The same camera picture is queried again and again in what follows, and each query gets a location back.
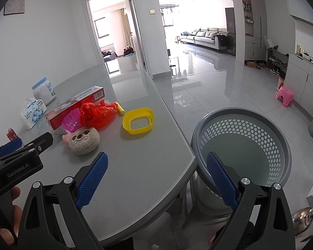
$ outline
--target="doorway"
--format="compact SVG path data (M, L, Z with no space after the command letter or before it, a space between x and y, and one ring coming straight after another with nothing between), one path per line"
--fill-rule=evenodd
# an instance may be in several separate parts
M109 77L147 71L132 0L87 0L91 25Z

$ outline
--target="bottle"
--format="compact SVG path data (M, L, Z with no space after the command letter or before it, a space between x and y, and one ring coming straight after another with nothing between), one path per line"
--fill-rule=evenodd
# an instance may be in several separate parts
M45 105L48 105L55 98L56 93L52 89L51 83L45 78L37 82L33 87L35 99L41 99Z

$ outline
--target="barcode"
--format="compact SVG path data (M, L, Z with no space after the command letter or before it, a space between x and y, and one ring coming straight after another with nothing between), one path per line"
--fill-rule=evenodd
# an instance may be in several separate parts
M95 100L97 100L97 99L99 99L101 97L103 97L103 91L102 90L94 95L94 99Z

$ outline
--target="sofa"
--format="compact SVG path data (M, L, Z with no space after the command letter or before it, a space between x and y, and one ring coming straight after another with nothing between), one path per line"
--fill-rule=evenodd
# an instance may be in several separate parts
M182 32L180 38L182 42L214 48L218 52L227 50L226 28L202 27L192 32Z

